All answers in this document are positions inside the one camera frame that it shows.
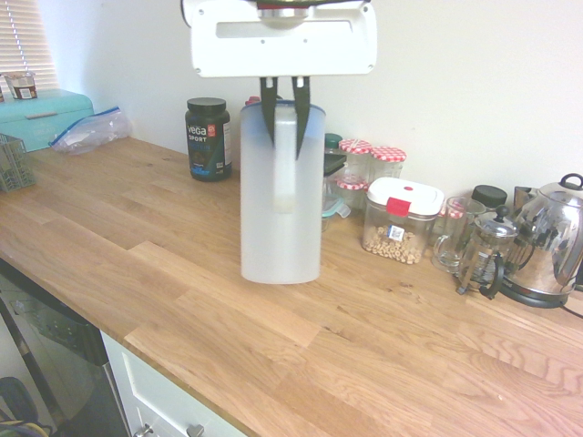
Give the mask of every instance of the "kettle base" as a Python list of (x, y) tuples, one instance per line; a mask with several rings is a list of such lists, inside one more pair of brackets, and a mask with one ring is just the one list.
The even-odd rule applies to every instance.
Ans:
[(568, 294), (548, 295), (529, 290), (529, 295), (512, 290), (506, 284), (500, 287), (500, 292), (507, 298), (524, 303), (529, 307), (553, 309), (567, 303)]

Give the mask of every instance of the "butcher block counter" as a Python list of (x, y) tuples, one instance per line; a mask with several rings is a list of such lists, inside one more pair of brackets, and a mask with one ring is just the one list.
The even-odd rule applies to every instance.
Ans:
[(323, 234), (315, 282), (250, 283), (237, 176), (195, 181), (135, 139), (29, 157), (0, 257), (244, 433), (583, 435), (576, 316), (459, 296), (429, 259), (362, 250), (358, 218)]

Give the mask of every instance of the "plastic bag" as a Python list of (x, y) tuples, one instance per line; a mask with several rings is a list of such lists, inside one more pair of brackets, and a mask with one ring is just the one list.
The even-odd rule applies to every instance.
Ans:
[(81, 118), (48, 143), (57, 152), (79, 155), (118, 138), (128, 137), (131, 124), (119, 107)]

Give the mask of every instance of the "glass mug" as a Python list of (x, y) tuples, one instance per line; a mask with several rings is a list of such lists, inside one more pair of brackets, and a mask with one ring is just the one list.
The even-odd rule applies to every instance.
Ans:
[(474, 219), (486, 207), (472, 198), (449, 198), (445, 205), (445, 234), (437, 239), (431, 262), (438, 269), (457, 273), (465, 247), (472, 236)]

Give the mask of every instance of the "cabinet drawer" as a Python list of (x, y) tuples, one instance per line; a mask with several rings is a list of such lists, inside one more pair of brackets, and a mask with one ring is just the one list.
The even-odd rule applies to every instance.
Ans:
[(204, 426), (203, 437), (245, 437), (136, 355), (102, 336), (132, 433), (147, 423), (153, 430), (150, 437), (186, 437), (186, 430), (196, 425)]

